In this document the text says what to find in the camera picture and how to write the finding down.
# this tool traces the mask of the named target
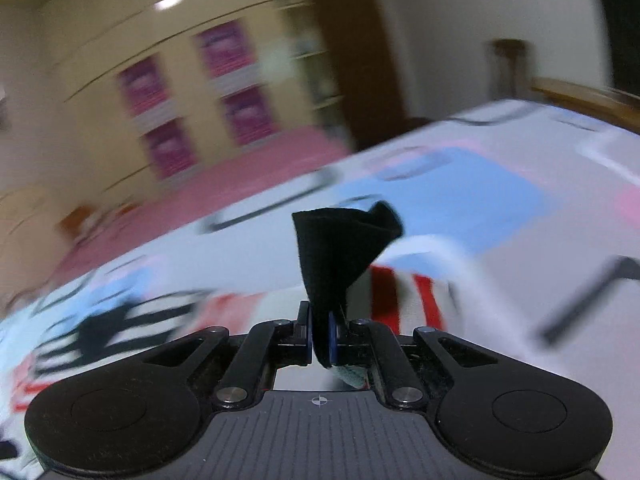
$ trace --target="bed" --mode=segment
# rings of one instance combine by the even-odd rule
[[[304,298],[291,214],[385,200],[405,234],[376,264],[452,283],[456,335],[573,378],[609,405],[598,471],[640,470],[640,139],[503,101],[405,134],[201,215],[0,324],[0,473],[36,478],[28,403],[71,374],[221,324],[244,333]],[[334,387],[313,364],[276,387]]]

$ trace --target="black cloth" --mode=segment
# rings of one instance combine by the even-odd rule
[[[293,213],[300,269],[312,312],[316,357],[329,368],[329,313],[343,320],[347,288],[396,238],[402,224],[386,202],[367,211],[324,208]]]

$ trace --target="brown door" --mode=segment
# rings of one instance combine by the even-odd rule
[[[375,0],[312,0],[359,149],[406,131],[405,114]]]

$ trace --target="white wall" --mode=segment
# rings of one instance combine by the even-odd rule
[[[72,207],[91,193],[91,170],[65,115],[40,20],[0,6],[0,84],[12,125],[0,132],[0,194],[40,182]]]
[[[534,74],[589,86],[610,83],[599,0],[381,0],[406,43],[401,76],[413,114],[439,119],[488,100],[485,43],[533,43]]]

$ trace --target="pink poster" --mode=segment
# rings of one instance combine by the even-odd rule
[[[155,56],[149,56],[118,74],[131,115],[138,116],[169,98]]]
[[[253,86],[223,99],[226,120],[241,146],[276,132],[260,88]]]
[[[220,77],[255,62],[238,20],[205,30],[196,36],[211,78]]]
[[[143,139],[161,178],[168,178],[196,164],[187,136],[175,119],[145,134]]]

